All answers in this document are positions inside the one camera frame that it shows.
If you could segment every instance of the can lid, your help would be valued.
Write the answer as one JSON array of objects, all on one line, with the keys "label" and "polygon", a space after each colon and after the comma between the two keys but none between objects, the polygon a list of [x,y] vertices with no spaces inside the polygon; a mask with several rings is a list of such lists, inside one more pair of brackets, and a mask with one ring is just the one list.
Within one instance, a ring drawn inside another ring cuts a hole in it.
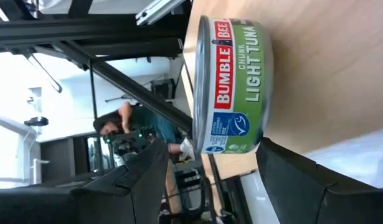
[{"label": "can lid", "polygon": [[196,151],[201,152],[206,131],[209,102],[210,42],[209,19],[201,16],[199,20],[196,49],[196,74],[194,82],[194,119],[192,122],[193,140]]}]

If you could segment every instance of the person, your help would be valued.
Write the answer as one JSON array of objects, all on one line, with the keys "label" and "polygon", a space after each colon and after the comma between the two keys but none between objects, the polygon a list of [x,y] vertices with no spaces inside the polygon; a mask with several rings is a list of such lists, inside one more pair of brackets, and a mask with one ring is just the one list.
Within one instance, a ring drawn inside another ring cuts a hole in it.
[{"label": "person", "polygon": [[132,130],[153,128],[156,130],[157,137],[163,138],[168,144],[170,155],[179,156],[180,160],[195,159],[190,140],[185,138],[182,143],[179,143],[175,135],[176,127],[172,122],[145,106],[132,106],[129,102],[125,102],[118,110],[97,118],[93,126],[101,135],[117,131],[130,133]]}]

